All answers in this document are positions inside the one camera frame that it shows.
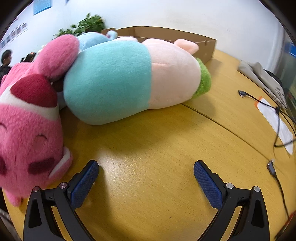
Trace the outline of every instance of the plush toy ear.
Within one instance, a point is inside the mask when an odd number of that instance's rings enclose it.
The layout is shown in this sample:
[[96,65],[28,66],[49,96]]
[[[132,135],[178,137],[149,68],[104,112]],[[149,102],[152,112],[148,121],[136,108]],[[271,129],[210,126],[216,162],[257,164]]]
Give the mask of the plush toy ear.
[[114,30],[110,30],[108,31],[108,33],[106,34],[107,38],[109,38],[110,40],[114,40],[118,37],[118,34],[116,31]]
[[199,50],[199,47],[198,47],[198,45],[196,43],[190,42],[190,41],[185,40],[185,39],[177,39],[174,42],[174,44],[177,45],[178,47],[180,47],[181,49],[186,50],[191,55]]
[[64,75],[79,52],[79,41],[73,35],[63,35],[49,42],[34,62],[38,74],[47,79],[57,79]]

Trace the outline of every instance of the blue gripper pad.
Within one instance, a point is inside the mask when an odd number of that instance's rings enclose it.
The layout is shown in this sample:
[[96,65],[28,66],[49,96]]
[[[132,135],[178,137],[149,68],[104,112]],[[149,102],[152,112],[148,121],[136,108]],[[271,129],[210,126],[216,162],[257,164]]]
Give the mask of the blue gripper pad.
[[193,172],[211,206],[220,210],[223,205],[222,194],[198,161],[194,164]]
[[73,209],[82,206],[87,194],[99,175],[99,164],[93,161],[85,171],[78,184],[71,191],[70,204]]

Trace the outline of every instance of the orange tape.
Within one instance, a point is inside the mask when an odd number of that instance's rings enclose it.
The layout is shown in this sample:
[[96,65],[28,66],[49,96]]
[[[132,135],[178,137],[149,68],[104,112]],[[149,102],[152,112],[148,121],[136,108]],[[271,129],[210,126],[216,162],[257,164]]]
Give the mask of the orange tape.
[[255,107],[256,107],[257,109],[258,109],[258,104],[259,104],[259,102],[258,102],[258,101],[255,101],[254,105],[255,105]]

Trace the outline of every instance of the pink plush toy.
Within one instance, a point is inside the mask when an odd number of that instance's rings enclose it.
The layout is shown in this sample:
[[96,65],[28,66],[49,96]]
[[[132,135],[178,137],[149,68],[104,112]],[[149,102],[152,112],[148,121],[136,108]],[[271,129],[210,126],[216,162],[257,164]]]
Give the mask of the pink plush toy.
[[33,63],[16,64],[0,88],[0,186],[19,206],[34,186],[46,188],[62,178],[72,163],[63,146],[57,93],[50,82],[73,64],[79,41],[54,39]]

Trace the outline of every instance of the plush toy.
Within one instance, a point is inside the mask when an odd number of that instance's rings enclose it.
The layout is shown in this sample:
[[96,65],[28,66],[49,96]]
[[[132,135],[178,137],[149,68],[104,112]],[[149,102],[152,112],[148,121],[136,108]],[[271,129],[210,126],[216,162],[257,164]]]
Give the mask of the plush toy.
[[82,34],[77,37],[79,40],[80,50],[83,51],[87,48],[90,48],[94,45],[108,42],[117,38],[117,32],[110,30],[107,32],[107,35],[99,34],[96,32],[89,32]]
[[46,188],[72,162],[63,146],[57,93],[50,82],[73,64],[79,41],[61,36],[32,63],[16,64],[0,88],[0,186],[14,205],[34,186]]
[[209,91],[210,74],[192,54],[198,46],[122,37],[80,52],[64,80],[67,106],[101,125],[146,109],[165,108]]

